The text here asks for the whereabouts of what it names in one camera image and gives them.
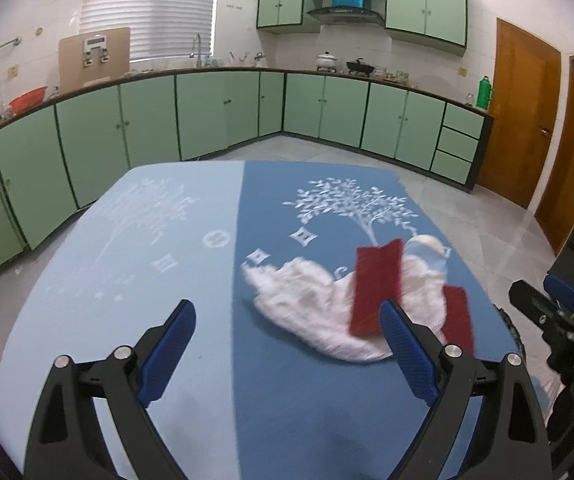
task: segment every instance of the silver bolt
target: silver bolt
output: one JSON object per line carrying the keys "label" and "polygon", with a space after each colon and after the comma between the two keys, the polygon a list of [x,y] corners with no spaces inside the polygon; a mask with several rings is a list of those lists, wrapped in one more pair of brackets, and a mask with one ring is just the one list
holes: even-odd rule
{"label": "silver bolt", "polygon": [[447,345],[445,347],[445,353],[449,355],[449,357],[460,357],[462,355],[462,350],[459,346]]}
{"label": "silver bolt", "polygon": [[69,357],[66,355],[56,357],[56,360],[53,362],[53,364],[56,368],[64,368],[69,364]]}
{"label": "silver bolt", "polygon": [[520,355],[517,354],[507,354],[507,362],[512,366],[520,366],[523,362]]}
{"label": "silver bolt", "polygon": [[131,348],[128,346],[119,346],[113,351],[113,356],[116,359],[126,359],[131,355]]}

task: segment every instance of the green thermos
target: green thermos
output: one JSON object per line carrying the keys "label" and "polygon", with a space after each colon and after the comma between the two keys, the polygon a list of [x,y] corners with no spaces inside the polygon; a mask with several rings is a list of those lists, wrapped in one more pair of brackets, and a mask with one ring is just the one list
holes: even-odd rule
{"label": "green thermos", "polygon": [[493,93],[494,89],[491,88],[490,78],[485,76],[480,80],[480,83],[478,83],[478,97],[476,99],[477,107],[487,110],[490,106]]}

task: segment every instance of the floor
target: floor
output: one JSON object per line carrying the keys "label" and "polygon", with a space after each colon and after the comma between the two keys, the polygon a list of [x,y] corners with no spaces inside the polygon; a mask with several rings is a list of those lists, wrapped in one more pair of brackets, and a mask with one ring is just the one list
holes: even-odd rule
{"label": "floor", "polygon": [[[467,194],[369,156],[292,137],[270,137],[217,159],[331,162],[395,171],[409,196],[466,261],[491,301],[509,314],[525,345],[528,370],[543,388],[537,388],[542,404],[554,398],[559,381],[545,363],[549,348],[541,340],[539,330],[507,299],[509,286],[515,280],[523,279],[541,288],[542,279],[554,261],[554,254],[531,213],[481,187]],[[14,261],[0,274],[0,359],[22,304],[74,222],[75,219],[62,226],[37,251]]]}

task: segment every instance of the blue tablecloth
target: blue tablecloth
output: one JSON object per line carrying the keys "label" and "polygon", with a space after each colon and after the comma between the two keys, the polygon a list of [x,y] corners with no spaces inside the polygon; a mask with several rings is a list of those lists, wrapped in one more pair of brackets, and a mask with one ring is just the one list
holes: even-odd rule
{"label": "blue tablecloth", "polygon": [[[342,207],[303,223],[304,206],[296,205],[325,182],[337,187]],[[148,411],[190,479],[387,478],[427,414],[396,362],[322,356],[256,311],[240,270],[244,262],[280,267],[302,256],[343,274],[353,270],[357,247],[414,232],[449,246],[411,199],[405,207],[416,216],[374,221],[378,209],[365,201],[376,190],[406,196],[391,171],[336,164],[182,162],[129,171],[78,221],[7,341],[0,442],[16,465],[54,357],[104,358],[187,298],[197,310],[195,335]],[[499,360],[515,351],[455,251],[448,283],[467,290],[476,355]],[[96,406],[116,469],[135,478],[106,402]],[[458,471],[479,406],[470,402],[443,478]]]}

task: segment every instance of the white blind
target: white blind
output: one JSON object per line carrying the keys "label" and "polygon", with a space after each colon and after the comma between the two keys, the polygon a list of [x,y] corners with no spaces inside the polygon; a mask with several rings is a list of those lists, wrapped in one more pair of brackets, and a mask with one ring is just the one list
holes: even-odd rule
{"label": "white blind", "polygon": [[80,34],[131,27],[131,60],[185,56],[201,35],[203,53],[211,44],[214,0],[83,0]]}

